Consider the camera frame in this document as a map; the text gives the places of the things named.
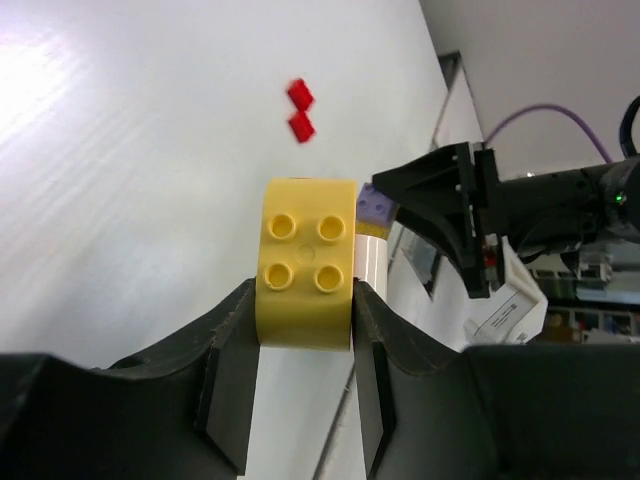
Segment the yellow block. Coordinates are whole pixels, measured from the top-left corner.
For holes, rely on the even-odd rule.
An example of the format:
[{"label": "yellow block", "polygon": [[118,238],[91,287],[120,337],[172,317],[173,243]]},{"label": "yellow block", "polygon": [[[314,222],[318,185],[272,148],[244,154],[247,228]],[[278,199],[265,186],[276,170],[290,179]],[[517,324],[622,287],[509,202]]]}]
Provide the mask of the yellow block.
[{"label": "yellow block", "polygon": [[350,180],[269,183],[256,278],[262,345],[349,349],[356,197]]}]

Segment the lego stud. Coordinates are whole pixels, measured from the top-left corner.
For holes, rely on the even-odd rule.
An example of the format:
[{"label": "lego stud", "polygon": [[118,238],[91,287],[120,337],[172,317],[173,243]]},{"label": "lego stud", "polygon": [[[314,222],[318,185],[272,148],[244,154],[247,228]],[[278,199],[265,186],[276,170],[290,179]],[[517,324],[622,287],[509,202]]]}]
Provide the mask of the lego stud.
[{"label": "lego stud", "polygon": [[333,293],[339,290],[343,283],[342,272],[333,265],[322,267],[316,272],[315,284],[322,293]]},{"label": "lego stud", "polygon": [[287,289],[293,282],[293,272],[284,263],[276,263],[264,271],[264,281],[271,290],[279,292]]},{"label": "lego stud", "polygon": [[325,217],[318,222],[318,235],[327,243],[336,243],[345,235],[345,226],[341,218]]},{"label": "lego stud", "polygon": [[280,213],[269,222],[269,234],[276,240],[290,240],[296,234],[296,222],[286,213]]}]

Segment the small red cube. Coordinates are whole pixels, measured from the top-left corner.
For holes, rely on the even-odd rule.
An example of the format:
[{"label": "small red cube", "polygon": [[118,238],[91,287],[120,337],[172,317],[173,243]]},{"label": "small red cube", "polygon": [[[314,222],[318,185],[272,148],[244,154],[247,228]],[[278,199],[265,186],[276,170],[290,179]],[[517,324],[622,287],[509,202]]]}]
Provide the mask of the small red cube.
[{"label": "small red cube", "polygon": [[289,119],[289,125],[300,143],[309,141],[313,134],[316,133],[313,125],[311,125],[311,120],[309,120],[305,112],[294,113]]},{"label": "small red cube", "polygon": [[306,112],[313,103],[313,95],[301,78],[291,82],[287,89],[287,95],[300,112]]}]

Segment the robotic arm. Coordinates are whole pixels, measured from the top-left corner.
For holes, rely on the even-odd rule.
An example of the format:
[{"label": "robotic arm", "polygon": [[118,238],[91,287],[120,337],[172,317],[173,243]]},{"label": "robotic arm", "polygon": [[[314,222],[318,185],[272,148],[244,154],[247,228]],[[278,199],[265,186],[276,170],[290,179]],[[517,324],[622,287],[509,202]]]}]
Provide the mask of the robotic arm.
[{"label": "robotic arm", "polygon": [[[523,257],[637,240],[637,163],[500,182],[491,150],[460,144],[373,184],[479,297],[504,281],[502,237]],[[357,280],[352,330],[368,478],[640,474],[637,347],[458,354]],[[0,477],[235,479],[246,465],[259,350],[249,279],[106,370],[0,355]]]}]

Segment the table surface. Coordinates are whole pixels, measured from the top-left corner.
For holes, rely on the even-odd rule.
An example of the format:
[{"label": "table surface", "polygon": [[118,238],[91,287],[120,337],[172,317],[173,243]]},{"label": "table surface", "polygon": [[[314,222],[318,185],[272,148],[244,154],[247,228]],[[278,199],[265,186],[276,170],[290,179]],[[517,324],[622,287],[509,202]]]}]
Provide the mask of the table surface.
[{"label": "table surface", "polygon": [[[9,0],[0,32],[0,350],[85,366],[255,275],[271,177],[412,160],[446,97],[417,0]],[[312,477],[351,362],[263,351],[247,478]]]}]

